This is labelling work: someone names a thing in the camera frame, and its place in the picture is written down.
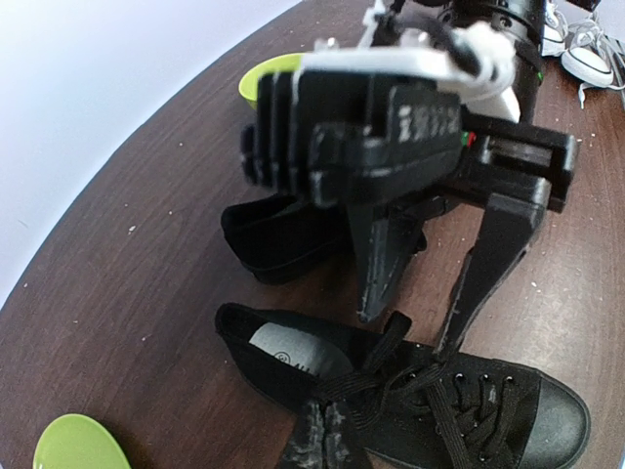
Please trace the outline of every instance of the black sneaker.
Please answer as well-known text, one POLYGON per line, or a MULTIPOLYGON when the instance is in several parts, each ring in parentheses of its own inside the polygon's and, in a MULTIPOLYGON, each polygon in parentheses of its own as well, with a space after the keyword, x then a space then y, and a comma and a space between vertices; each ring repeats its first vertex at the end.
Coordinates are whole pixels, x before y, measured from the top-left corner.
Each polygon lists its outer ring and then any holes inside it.
MULTIPOLYGON (((430 347, 402 340, 410 325, 394 313, 377 334, 235 304, 216 316, 218 333, 257 391, 294 412, 310 413, 316 403, 316 415, 331 414, 334 404, 346 404, 358 444, 398 466, 564 469, 579 458, 590 414, 573 391, 519 364, 465 354, 433 363, 430 347)), ((300 419, 280 467, 300 467, 284 458, 292 457, 298 435, 315 434, 313 421, 300 419)), ((298 457, 313 447, 296 446, 298 457)))
POLYGON ((222 230, 243 267, 263 283, 285 283, 340 252, 352 252, 347 215, 288 195, 233 205, 222 230))

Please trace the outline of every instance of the wooden table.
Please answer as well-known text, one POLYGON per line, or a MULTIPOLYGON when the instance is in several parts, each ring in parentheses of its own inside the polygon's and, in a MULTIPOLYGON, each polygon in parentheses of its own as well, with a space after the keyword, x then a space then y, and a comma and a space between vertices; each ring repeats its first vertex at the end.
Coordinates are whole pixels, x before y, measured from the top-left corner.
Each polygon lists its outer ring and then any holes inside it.
MULTIPOLYGON (((241 380, 215 311, 237 301, 355 322, 354 266, 336 259, 268 287, 229 251, 221 211, 265 195, 239 169, 253 113, 236 84, 317 37, 353 44, 368 3, 306 0, 264 27, 137 130, 73 203, 0 315, 5 469, 28 467, 66 412, 100 420, 134 469, 273 466, 293 417, 241 380)), ((569 204, 548 216, 464 350, 538 366, 578 391, 594 418, 579 467, 595 469, 615 467, 625 435, 625 112, 616 93, 593 91, 581 110, 577 85, 550 64, 535 119, 583 139, 569 204)), ((430 248, 395 304, 414 319, 411 339, 433 341, 479 217, 464 207, 427 226, 430 248)))

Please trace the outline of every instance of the shoe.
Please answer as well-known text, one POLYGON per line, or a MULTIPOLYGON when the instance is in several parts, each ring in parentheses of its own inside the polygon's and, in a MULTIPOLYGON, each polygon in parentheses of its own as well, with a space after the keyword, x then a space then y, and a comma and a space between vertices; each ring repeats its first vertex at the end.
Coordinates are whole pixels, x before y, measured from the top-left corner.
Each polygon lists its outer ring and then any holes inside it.
POLYGON ((400 313, 384 334, 236 304, 222 306, 215 322, 252 387, 294 412, 304 409, 278 467, 305 467, 285 459, 293 454, 319 462, 324 438, 326 452, 328 438, 357 440, 413 469, 565 469, 588 442, 588 408, 561 382, 465 354, 432 362, 430 347, 402 340, 411 321, 400 313), (328 421, 331 414, 341 414, 331 411, 336 403, 349 409, 343 415, 355 435, 329 432, 337 420, 328 421))
POLYGON ((545 5, 545 29, 543 32, 543 57, 559 57, 566 50, 565 40, 568 35, 566 18, 558 10, 553 0, 545 5))
POLYGON ((562 54, 562 66, 583 82, 578 92, 581 107, 584 108, 584 90, 588 88, 622 90, 622 86, 613 85, 614 71, 608 54, 616 54, 616 51, 605 38, 597 14, 572 24, 569 30, 573 37, 569 48, 562 54))
POLYGON ((222 230, 243 267, 268 284, 301 277, 327 258, 353 251, 344 211, 286 195, 228 207, 222 230))

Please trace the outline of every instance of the white sneaker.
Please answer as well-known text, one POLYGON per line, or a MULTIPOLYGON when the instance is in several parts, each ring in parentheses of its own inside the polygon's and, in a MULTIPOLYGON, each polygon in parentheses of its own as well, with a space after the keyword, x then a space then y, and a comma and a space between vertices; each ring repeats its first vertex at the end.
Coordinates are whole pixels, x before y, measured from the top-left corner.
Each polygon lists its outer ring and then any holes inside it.
POLYGON ((562 66, 583 81, 578 93, 583 109, 586 99, 584 90, 588 88, 622 90, 623 87, 613 85, 614 71, 608 54, 615 54, 616 51, 606 40, 597 15, 593 13, 588 19, 571 24, 569 29, 573 38, 568 50, 562 54, 562 66))
POLYGON ((566 18, 558 11, 558 6, 553 0, 548 0, 545 7, 542 56, 559 57, 566 50, 564 45, 568 35, 566 18))

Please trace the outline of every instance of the black rubber toe cap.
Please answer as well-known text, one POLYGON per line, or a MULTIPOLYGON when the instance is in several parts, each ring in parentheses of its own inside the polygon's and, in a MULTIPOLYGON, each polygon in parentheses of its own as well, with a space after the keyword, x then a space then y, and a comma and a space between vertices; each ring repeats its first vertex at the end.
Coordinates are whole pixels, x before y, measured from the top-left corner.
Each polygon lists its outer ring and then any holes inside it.
POLYGON ((566 469, 583 452, 590 413, 573 391, 543 376, 536 420, 519 469, 566 469))

